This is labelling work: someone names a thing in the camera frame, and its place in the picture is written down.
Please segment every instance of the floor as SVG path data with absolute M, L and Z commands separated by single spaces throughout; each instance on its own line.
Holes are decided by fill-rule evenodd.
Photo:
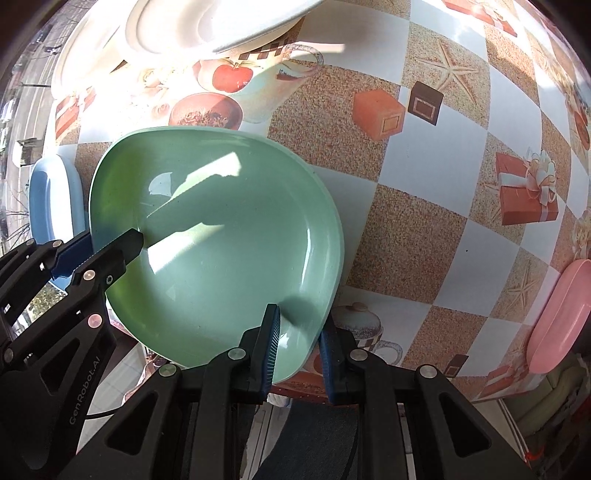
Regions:
M 120 407 L 123 395 L 137 385 L 144 365 L 145 355 L 141 344 L 138 343 L 100 383 L 96 389 L 88 413 L 100 413 Z M 80 435 L 78 450 L 99 431 L 109 418 L 86 420 L 84 428 L 82 428 L 82 434 Z

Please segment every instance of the gift box print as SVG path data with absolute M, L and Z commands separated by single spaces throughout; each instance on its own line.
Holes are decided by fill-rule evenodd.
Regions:
M 496 154 L 503 225 L 548 222 L 558 217 L 556 165 L 543 151 L 522 160 Z
M 517 36 L 513 27 L 498 12 L 498 7 L 494 2 L 486 0 L 443 0 L 443 3 L 451 10 L 471 15 L 484 23 L 507 32 L 509 35 Z

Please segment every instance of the metal screw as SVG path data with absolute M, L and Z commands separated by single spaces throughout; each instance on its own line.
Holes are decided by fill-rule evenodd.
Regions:
M 368 353 L 361 348 L 356 348 L 349 355 L 351 359 L 355 360 L 356 362 L 362 362 L 368 357 Z
M 4 361 L 9 364 L 10 362 L 12 362 L 13 358 L 14 352 L 12 351 L 12 348 L 7 348 L 4 352 Z
M 164 364 L 158 369 L 158 373 L 163 377 L 172 377 L 177 371 L 177 366 L 174 364 Z
M 90 328 L 98 328 L 100 324 L 103 323 L 103 317 L 101 317 L 98 313 L 93 313 L 88 317 L 88 326 Z
M 228 357 L 232 360 L 242 360 L 246 357 L 246 352 L 241 348 L 233 348 L 228 352 Z
M 437 376 L 437 368 L 432 365 L 423 365 L 418 372 L 425 378 L 435 378 Z

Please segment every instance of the starfish print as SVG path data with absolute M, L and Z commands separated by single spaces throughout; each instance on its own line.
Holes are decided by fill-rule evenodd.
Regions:
M 494 223 L 495 220 L 501 217 L 501 205 L 493 204 L 491 205 L 491 209 L 488 212 L 488 219 L 490 223 Z
M 466 95 L 468 95 L 468 98 L 472 101 L 472 103 L 475 104 L 476 99 L 474 98 L 474 95 L 468 88 L 468 85 L 464 80 L 463 76 L 478 73 L 478 69 L 473 69 L 470 67 L 454 64 L 452 57 L 446 50 L 445 46 L 443 46 L 443 43 L 439 38 L 437 39 L 437 43 L 439 44 L 439 60 L 418 59 L 417 62 L 428 67 L 435 68 L 443 74 L 439 80 L 439 83 L 436 85 L 435 90 L 439 90 L 441 92 L 451 82 L 455 82 L 458 85 L 458 87 L 460 87 L 461 90 L 464 91 Z
M 519 285 L 507 289 L 507 293 L 514 294 L 515 298 L 513 299 L 511 304 L 509 304 L 509 306 L 506 308 L 505 312 L 508 312 L 517 302 L 521 303 L 521 310 L 525 312 L 525 306 L 527 305 L 527 294 L 538 283 L 537 280 L 529 280 L 530 266 L 530 262 L 527 262 L 527 265 L 525 266 L 525 271 L 523 273 L 523 278 L 521 279 Z
M 499 185 L 497 182 L 491 181 L 479 181 L 478 185 L 480 185 L 485 191 L 493 192 L 496 197 L 499 195 Z M 488 220 L 490 223 L 494 223 L 494 221 L 500 217 L 501 215 L 501 204 L 498 202 L 491 203 L 491 208 L 488 210 Z

